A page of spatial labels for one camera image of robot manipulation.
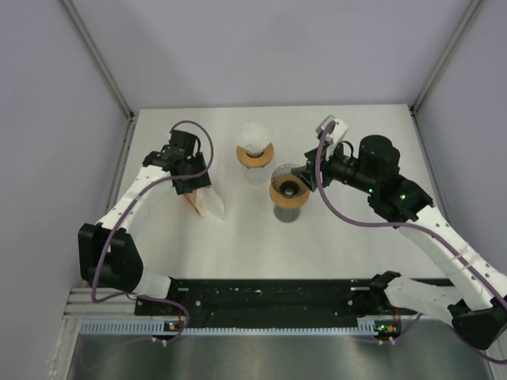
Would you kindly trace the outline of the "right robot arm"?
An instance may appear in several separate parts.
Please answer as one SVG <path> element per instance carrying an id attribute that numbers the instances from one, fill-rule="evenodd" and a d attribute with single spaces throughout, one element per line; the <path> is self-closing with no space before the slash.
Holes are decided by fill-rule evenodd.
<path id="1" fill-rule="evenodd" d="M 466 344 L 486 350 L 506 330 L 506 276 L 489 264 L 440 213 L 432 197 L 400 173 L 401 154 L 390 139 L 369 135 L 358 154 L 346 154 L 344 142 L 327 138 L 306 152 L 306 163 L 291 173 L 341 220 L 325 188 L 337 181 L 367 194 L 368 206 L 382 222 L 363 228 L 391 227 L 411 240 L 452 283 L 453 290 L 409 279 L 393 271 L 370 282 L 370 304 L 382 314 L 413 310 L 449 325 Z"/>

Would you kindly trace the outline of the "clear glass cup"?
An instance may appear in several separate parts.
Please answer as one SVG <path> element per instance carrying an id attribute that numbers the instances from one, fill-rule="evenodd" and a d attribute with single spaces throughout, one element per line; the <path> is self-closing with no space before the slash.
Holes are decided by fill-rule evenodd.
<path id="1" fill-rule="evenodd" d="M 242 167 L 245 181 L 251 185 L 261 185 L 270 179 L 270 164 L 258 168 Z"/>

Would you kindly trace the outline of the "cream filter holder box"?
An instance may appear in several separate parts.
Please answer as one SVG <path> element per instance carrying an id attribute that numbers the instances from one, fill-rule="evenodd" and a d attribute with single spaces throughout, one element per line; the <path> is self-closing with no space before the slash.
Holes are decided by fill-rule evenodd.
<path id="1" fill-rule="evenodd" d="M 212 202 L 205 191 L 195 191 L 185 194 L 186 200 L 201 218 L 214 214 Z"/>

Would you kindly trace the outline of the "grey glass carafe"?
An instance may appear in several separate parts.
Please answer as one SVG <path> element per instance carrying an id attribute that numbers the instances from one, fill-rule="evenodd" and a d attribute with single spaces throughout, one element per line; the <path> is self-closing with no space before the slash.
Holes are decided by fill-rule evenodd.
<path id="1" fill-rule="evenodd" d="M 294 222 L 301 214 L 301 208 L 285 208 L 275 205 L 273 208 L 275 217 L 285 223 Z"/>

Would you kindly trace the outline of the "grey ribbed glass dripper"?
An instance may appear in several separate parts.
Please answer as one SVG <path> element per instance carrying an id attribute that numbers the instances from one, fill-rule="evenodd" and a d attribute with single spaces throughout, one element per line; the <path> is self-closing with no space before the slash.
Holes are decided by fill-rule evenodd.
<path id="1" fill-rule="evenodd" d="M 271 176 L 271 185 L 274 190 L 286 198 L 294 198 L 302 191 L 302 182 L 293 173 L 297 169 L 297 164 L 283 164 L 278 166 Z"/>

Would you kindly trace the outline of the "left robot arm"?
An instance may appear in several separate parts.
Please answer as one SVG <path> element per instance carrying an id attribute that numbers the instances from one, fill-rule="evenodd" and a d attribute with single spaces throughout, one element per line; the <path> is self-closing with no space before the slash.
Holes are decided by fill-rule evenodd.
<path id="1" fill-rule="evenodd" d="M 179 307 L 180 296 L 171 290 L 168 275 L 147 268 L 147 257 L 136 246 L 158 201 L 170 191 L 189 194 L 211 186 L 199 137 L 172 130 L 160 151 L 150 152 L 128 190 L 116 205 L 94 224 L 85 223 L 78 232 L 80 274 L 90 286 L 111 287 L 124 293 L 152 297 L 163 314 Z"/>

